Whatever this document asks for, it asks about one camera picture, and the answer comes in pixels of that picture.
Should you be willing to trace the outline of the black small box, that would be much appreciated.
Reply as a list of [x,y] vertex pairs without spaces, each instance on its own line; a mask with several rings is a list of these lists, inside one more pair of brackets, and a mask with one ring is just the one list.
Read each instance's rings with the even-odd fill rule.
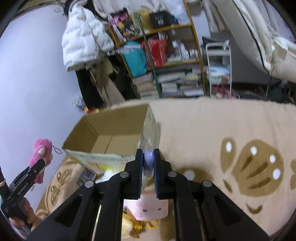
[[96,177],[97,177],[96,173],[94,173],[91,170],[85,168],[84,171],[79,176],[76,183],[80,187],[80,186],[84,185],[84,183],[87,182],[87,181],[94,181],[96,179]]

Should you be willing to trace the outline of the open cardboard box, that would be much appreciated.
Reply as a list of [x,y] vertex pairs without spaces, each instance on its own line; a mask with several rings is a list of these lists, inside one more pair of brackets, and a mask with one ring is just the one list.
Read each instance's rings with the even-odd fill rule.
[[149,104],[108,108],[82,117],[62,149],[86,168],[124,170],[137,149],[159,146],[160,130]]

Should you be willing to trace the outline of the green pole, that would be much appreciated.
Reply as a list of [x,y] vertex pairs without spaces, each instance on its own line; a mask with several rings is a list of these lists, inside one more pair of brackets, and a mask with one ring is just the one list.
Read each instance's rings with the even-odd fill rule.
[[142,37],[144,39],[145,47],[146,47],[146,50],[147,50],[147,53],[148,53],[148,56],[149,56],[149,60],[150,60],[150,63],[151,63],[152,73],[153,73],[153,77],[154,77],[154,81],[155,81],[155,84],[156,84],[156,89],[157,89],[159,98],[162,98],[162,91],[161,91],[161,88],[159,86],[159,82],[158,82],[158,78],[157,78],[157,74],[156,74],[156,69],[154,67],[154,62],[153,62],[152,55],[151,55],[151,52],[150,52],[150,49],[149,49],[149,43],[147,41],[147,37],[146,37],[144,27],[143,27],[141,19],[140,19],[140,15],[138,13],[135,13],[134,16],[137,18],[140,29],[141,29],[141,32],[142,32]]

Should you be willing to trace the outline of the yellow brown plush bear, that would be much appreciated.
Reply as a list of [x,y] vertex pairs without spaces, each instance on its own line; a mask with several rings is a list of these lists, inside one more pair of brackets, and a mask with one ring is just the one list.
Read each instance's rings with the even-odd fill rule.
[[140,233],[145,229],[154,229],[158,226],[157,220],[138,221],[127,213],[122,214],[121,238],[139,239]]

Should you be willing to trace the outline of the white fluffy pompom plush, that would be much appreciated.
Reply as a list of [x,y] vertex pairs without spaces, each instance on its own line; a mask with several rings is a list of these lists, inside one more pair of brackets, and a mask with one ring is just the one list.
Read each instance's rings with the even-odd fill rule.
[[103,176],[102,176],[102,178],[101,178],[101,181],[102,181],[102,182],[109,181],[109,179],[110,179],[112,176],[116,175],[116,174],[118,174],[118,172],[113,172],[113,171],[111,171],[111,170],[107,170],[107,171],[104,172],[104,174],[103,174]]

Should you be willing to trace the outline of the cream folded mattress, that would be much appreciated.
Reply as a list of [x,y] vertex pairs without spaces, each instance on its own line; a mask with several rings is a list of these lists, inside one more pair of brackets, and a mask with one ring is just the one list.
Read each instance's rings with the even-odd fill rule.
[[264,19],[255,1],[213,1],[241,52],[261,71],[295,83],[295,43]]

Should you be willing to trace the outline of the pink cake roll plush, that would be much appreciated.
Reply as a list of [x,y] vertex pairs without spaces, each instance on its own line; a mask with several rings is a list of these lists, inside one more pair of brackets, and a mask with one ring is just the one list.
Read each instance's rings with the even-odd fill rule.
[[140,198],[125,199],[123,207],[138,221],[159,220],[168,216],[169,200],[158,199],[154,186],[146,186]]

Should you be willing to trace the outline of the teal bag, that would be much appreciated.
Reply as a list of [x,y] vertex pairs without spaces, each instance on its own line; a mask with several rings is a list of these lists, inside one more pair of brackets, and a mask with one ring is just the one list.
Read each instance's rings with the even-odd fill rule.
[[127,42],[120,50],[133,78],[142,76],[147,72],[147,58],[140,43]]

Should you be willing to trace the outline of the beige hanging coat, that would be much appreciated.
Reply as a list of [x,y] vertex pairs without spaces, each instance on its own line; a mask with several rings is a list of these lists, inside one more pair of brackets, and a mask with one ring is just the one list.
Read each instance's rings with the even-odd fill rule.
[[104,101],[104,108],[125,102],[122,94],[110,79],[113,73],[115,73],[114,68],[107,57],[93,65],[90,70],[96,89]]

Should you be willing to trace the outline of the wooden bookshelf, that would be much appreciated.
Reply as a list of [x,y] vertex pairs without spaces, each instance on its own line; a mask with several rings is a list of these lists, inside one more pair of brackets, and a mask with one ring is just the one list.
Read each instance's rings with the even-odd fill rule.
[[[155,29],[149,14],[166,11],[171,25]],[[140,15],[148,39],[167,39],[167,61],[155,67],[162,97],[198,97],[204,94],[205,77],[198,36],[185,1],[112,1],[108,13],[109,29],[116,53],[122,57],[132,87],[140,99],[159,98],[151,63],[135,13]],[[121,47],[127,42],[141,44],[147,58],[147,72],[133,78]]]

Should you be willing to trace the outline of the black box with 40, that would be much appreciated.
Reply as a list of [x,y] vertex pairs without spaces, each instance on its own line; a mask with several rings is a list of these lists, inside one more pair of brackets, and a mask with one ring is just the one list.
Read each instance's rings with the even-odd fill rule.
[[169,15],[166,11],[158,11],[155,13],[149,14],[152,26],[155,29],[170,26]]

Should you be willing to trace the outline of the red gift bag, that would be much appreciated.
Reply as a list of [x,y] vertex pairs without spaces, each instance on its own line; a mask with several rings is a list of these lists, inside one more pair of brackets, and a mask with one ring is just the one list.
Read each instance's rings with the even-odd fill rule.
[[149,51],[155,67],[161,67],[167,62],[167,39],[148,39]]

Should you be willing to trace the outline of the white puffer jacket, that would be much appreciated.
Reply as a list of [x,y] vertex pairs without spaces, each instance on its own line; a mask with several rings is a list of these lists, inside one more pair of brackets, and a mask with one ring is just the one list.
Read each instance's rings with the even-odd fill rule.
[[68,72],[89,69],[114,49],[104,24],[84,7],[86,3],[71,1],[68,8],[68,21],[61,43]]

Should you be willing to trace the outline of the white utility cart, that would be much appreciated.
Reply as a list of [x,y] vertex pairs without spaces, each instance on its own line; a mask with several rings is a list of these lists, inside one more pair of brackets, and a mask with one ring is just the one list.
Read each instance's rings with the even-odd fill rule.
[[205,53],[210,97],[232,98],[232,52],[229,40],[206,44]]

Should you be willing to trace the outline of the pink plush bear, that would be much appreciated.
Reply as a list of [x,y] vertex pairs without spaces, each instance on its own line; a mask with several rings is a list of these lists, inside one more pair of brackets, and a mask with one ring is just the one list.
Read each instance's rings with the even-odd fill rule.
[[53,159],[52,149],[53,149],[52,142],[48,139],[39,138],[34,143],[34,153],[30,158],[29,168],[32,168],[32,166],[34,166],[34,164],[36,164],[37,161],[39,160],[43,160],[45,163],[44,168],[34,179],[34,182],[37,184],[43,183],[44,170],[46,166],[49,166],[51,164],[51,161]]

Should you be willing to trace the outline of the beige patterned fluffy rug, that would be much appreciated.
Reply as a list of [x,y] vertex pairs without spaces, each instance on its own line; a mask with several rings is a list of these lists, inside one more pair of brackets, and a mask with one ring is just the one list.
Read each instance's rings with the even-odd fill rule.
[[[212,181],[271,240],[295,224],[295,106],[262,100],[158,99],[149,104],[159,126],[159,150],[188,178]],[[37,216],[46,218],[77,189],[86,167],[66,155]]]

